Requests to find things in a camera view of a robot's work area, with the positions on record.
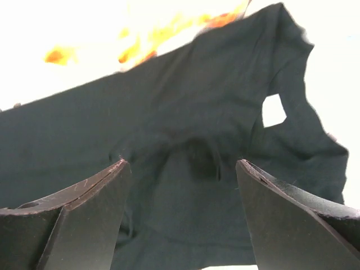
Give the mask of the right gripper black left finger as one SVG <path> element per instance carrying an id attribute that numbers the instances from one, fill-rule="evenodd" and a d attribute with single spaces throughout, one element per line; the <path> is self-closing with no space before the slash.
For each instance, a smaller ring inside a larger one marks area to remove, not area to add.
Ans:
<path id="1" fill-rule="evenodd" d="M 130 165 L 120 160 L 49 196 L 1 209 L 1 268 L 109 269 L 130 186 Z"/>

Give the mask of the black t-shirt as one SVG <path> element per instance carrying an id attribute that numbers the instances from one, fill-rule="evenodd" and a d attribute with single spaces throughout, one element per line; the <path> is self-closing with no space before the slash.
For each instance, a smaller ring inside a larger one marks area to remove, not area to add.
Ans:
<path id="1" fill-rule="evenodd" d="M 344 202 L 348 151 L 305 96 L 312 48 L 276 3 L 126 73 L 1 113 L 1 206 L 123 158 L 133 184 L 112 269 L 254 264 L 238 160 Z"/>

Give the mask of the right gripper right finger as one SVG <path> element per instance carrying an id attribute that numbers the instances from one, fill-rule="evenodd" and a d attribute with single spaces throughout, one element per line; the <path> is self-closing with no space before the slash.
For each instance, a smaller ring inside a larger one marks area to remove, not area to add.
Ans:
<path id="1" fill-rule="evenodd" d="M 273 177 L 247 160 L 236 164 L 259 269 L 359 270 L 359 210 Z"/>

